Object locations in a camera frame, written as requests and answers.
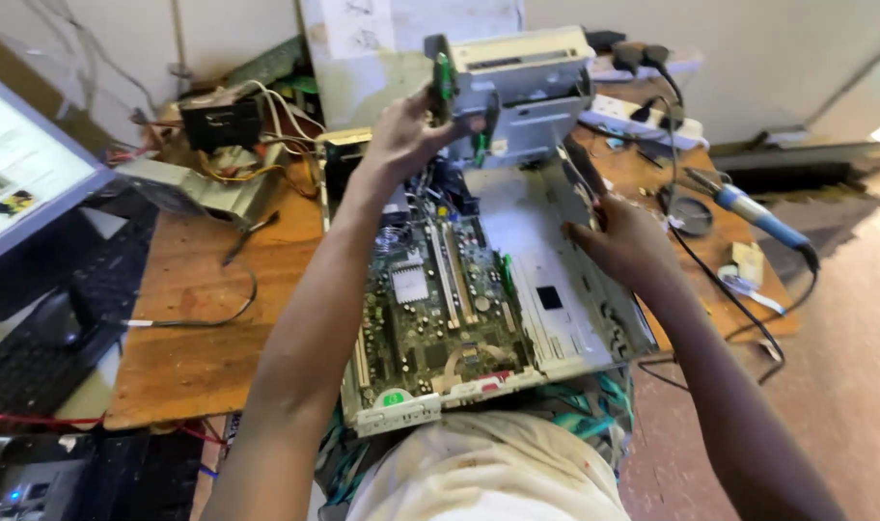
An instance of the motherboard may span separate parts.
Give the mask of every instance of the motherboard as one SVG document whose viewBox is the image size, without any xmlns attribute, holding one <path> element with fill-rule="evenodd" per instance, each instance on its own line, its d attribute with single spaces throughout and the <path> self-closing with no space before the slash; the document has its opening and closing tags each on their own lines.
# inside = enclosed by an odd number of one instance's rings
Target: motherboard
<svg viewBox="0 0 880 521">
<path fill-rule="evenodd" d="M 355 364 L 365 407 L 530 365 L 508 261 L 477 215 L 452 207 L 428 204 L 420 219 L 380 229 Z"/>
</svg>

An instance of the circuit board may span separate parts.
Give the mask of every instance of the circuit board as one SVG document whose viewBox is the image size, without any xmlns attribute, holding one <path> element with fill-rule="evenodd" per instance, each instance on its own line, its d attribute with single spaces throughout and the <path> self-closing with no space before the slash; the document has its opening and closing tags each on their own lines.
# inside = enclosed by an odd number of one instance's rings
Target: circuit board
<svg viewBox="0 0 880 521">
<path fill-rule="evenodd" d="M 478 217 L 441 211 L 410 222 L 406 234 L 403 247 L 377 252 L 370 265 L 358 342 L 365 352 L 357 353 L 364 406 L 404 398 L 398 390 L 443 394 L 522 372 L 532 346 L 506 259 L 486 246 Z"/>
</svg>

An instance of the power plug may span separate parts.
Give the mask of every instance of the power plug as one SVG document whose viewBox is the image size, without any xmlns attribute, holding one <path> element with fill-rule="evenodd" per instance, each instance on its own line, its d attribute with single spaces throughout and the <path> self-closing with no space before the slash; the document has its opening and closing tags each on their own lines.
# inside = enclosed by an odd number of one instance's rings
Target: power plug
<svg viewBox="0 0 880 521">
<path fill-rule="evenodd" d="M 604 124 L 633 136 L 655 136 L 657 143 L 671 145 L 668 133 L 660 126 L 664 112 L 650 110 L 649 117 L 644 122 L 635 122 L 630 119 L 632 113 L 641 109 L 640 105 L 623 101 L 615 97 L 596 95 L 591 102 L 591 108 L 583 111 L 578 119 L 589 125 Z M 690 150 L 698 145 L 710 148 L 710 144 L 704 139 L 704 126 L 700 122 L 686 118 L 678 130 L 674 133 L 674 143 L 678 148 Z"/>
</svg>

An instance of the computer monitor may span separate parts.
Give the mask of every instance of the computer monitor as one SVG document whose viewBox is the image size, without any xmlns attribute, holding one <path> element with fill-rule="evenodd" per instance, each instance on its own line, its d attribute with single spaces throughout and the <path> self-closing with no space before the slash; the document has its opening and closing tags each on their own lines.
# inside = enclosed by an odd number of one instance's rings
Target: computer monitor
<svg viewBox="0 0 880 521">
<path fill-rule="evenodd" d="M 0 255 L 114 173 L 0 83 Z"/>
</svg>

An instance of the wooden desk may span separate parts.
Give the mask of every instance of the wooden desk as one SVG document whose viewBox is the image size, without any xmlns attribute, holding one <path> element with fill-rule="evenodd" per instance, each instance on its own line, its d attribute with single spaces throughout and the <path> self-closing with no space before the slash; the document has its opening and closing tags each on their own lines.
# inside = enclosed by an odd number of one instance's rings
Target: wooden desk
<svg viewBox="0 0 880 521">
<path fill-rule="evenodd" d="M 640 187 L 655 188 L 670 178 L 670 172 L 660 172 L 634 150 L 612 152 L 603 138 L 585 129 L 577 129 L 574 135 L 598 156 L 593 159 L 597 170 L 614 183 L 614 191 L 620 195 L 642 201 Z M 711 167 L 703 150 L 684 154 L 682 163 Z M 244 406 L 267 335 L 320 240 L 316 202 L 287 190 L 281 183 L 280 193 L 270 206 L 270 211 L 279 208 L 280 223 L 252 237 L 238 257 L 242 263 L 236 260 L 225 270 L 219 268 L 220 260 L 236 238 L 234 230 L 205 219 L 160 215 L 134 318 L 212 320 L 229 316 L 240 308 L 250 290 L 244 265 L 257 274 L 260 290 L 247 312 L 226 326 L 132 329 L 106 414 L 106 428 L 220 414 Z M 751 242 L 752 235 L 745 221 L 709 206 L 714 216 L 713 235 L 690 244 L 709 266 L 717 268 L 733 241 Z M 683 251 L 680 256 L 720 332 L 726 334 L 747 324 L 747 318 L 727 303 Z M 767 263 L 764 280 L 761 294 L 789 302 Z M 770 314 L 770 310 L 749 299 L 745 302 L 758 316 Z M 668 339 L 655 319 L 651 314 L 647 317 L 660 345 L 669 349 Z M 797 327 L 796 318 L 789 316 L 771 323 L 769 329 L 775 336 L 784 336 L 794 334 Z M 753 331 L 744 337 L 759 338 L 760 334 Z"/>
</svg>

